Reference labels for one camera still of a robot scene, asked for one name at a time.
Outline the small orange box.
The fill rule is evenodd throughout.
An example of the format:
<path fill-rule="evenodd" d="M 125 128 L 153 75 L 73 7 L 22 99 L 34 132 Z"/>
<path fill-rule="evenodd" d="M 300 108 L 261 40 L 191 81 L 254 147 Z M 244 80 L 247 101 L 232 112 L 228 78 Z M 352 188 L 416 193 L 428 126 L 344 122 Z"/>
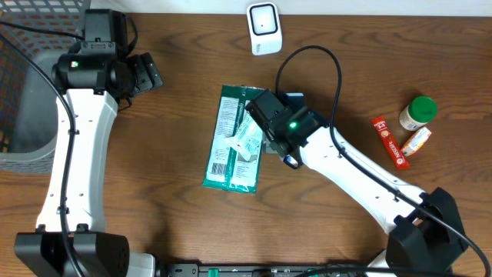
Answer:
<path fill-rule="evenodd" d="M 427 127 L 419 128 L 402 146 L 403 155 L 413 155 L 425 144 L 431 134 L 432 132 Z"/>

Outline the blue white yogurt cup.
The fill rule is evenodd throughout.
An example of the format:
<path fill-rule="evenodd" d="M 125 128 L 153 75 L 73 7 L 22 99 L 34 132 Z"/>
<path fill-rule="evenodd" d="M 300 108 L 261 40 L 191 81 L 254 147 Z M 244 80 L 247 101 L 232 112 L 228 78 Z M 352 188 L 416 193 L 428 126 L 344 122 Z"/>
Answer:
<path fill-rule="evenodd" d="M 292 155 L 286 155 L 283 157 L 282 161 L 285 165 L 294 170 L 300 169 L 303 165 L 303 162 L 300 159 L 297 159 L 296 156 Z"/>

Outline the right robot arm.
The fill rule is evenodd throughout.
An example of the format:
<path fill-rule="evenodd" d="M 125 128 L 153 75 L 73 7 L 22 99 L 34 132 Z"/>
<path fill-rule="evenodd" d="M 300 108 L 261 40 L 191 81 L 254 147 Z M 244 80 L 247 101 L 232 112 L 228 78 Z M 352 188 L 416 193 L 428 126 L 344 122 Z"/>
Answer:
<path fill-rule="evenodd" d="M 454 198 L 392 175 L 300 102 L 263 91 L 245 107 L 284 163 L 322 174 L 361 205 L 388 236 L 368 275 L 448 273 L 469 248 Z"/>

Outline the green lid jar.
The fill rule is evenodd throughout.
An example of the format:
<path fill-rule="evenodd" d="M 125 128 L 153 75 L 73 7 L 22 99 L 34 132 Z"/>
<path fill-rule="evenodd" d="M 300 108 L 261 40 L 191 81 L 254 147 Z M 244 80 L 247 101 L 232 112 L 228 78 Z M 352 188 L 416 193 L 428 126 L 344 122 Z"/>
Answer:
<path fill-rule="evenodd" d="M 408 131 L 417 131 L 437 115 L 437 103 L 428 96 L 418 96 L 399 115 L 401 126 Z"/>

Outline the green white glove package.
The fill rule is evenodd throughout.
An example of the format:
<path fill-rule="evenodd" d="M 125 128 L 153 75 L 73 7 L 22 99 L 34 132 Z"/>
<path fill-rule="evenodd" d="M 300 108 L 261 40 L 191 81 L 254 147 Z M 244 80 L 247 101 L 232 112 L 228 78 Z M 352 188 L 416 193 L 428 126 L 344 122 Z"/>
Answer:
<path fill-rule="evenodd" d="M 245 162 L 224 139 L 235 135 L 244 113 L 248 112 L 246 105 L 261 92 L 261 88 L 255 87 L 222 87 L 214 136 L 202 183 L 204 187 L 244 194 L 256 193 L 264 134 L 262 145 L 257 150 L 258 157 L 251 162 Z"/>

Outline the red coffee stick sachet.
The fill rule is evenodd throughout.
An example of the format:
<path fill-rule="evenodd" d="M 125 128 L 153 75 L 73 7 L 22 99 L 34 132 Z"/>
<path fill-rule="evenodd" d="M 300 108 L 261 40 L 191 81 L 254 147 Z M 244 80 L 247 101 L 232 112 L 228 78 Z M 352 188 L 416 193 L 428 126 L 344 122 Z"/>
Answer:
<path fill-rule="evenodd" d="M 391 130 L 388 128 L 385 118 L 383 116 L 373 118 L 371 119 L 371 123 L 376 129 L 381 141 L 384 144 L 384 147 L 392 158 L 397 169 L 408 169 L 410 164 L 398 148 L 397 142 L 394 139 Z"/>

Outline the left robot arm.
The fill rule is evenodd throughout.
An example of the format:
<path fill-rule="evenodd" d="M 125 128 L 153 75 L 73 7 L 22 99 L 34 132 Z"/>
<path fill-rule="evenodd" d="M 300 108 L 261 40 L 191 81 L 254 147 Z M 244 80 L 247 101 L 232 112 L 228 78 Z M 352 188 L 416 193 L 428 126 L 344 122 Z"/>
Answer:
<path fill-rule="evenodd" d="M 153 255 L 105 230 L 105 163 L 119 103 L 163 86 L 150 54 L 134 53 L 135 29 L 122 12 L 87 10 L 83 37 L 45 75 L 58 110 L 51 179 L 35 230 L 15 238 L 17 258 L 38 276 L 165 272 Z"/>

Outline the white teal wipes packet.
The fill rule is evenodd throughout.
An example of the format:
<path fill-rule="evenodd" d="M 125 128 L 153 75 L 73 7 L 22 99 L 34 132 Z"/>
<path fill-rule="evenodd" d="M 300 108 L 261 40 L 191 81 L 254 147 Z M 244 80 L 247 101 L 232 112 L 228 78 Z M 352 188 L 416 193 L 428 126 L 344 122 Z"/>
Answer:
<path fill-rule="evenodd" d="M 257 150 L 263 141 L 263 131 L 248 112 L 244 113 L 243 120 L 234 136 L 224 141 L 232 147 L 245 162 L 251 162 L 258 157 Z"/>

